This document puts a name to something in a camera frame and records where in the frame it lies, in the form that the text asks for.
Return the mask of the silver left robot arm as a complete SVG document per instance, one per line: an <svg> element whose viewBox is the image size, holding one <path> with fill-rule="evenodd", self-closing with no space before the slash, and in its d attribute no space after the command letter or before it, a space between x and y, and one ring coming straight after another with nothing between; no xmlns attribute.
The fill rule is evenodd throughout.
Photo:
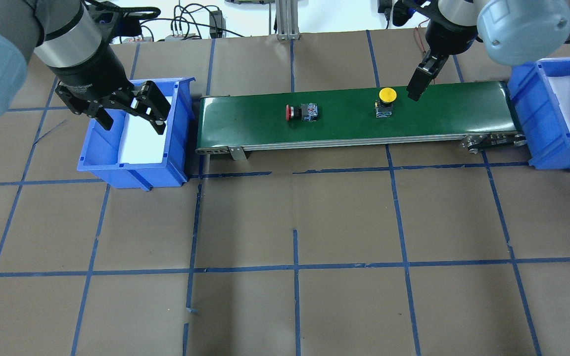
<svg viewBox="0 0 570 356"><path fill-rule="evenodd" d="M0 116L9 110L36 55L56 76L55 93L75 115L110 130L108 110L147 121L163 134L171 105L154 81L131 83L111 41L133 35L157 7L97 0L0 0Z"/></svg>

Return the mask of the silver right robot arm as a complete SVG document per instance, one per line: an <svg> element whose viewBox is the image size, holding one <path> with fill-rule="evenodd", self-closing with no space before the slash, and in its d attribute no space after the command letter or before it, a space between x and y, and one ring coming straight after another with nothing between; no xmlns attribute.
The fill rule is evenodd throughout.
<svg viewBox="0 0 570 356"><path fill-rule="evenodd" d="M429 20L427 50L407 95L419 101L451 56L484 45L491 61L515 67L570 44L570 0L400 0Z"/></svg>

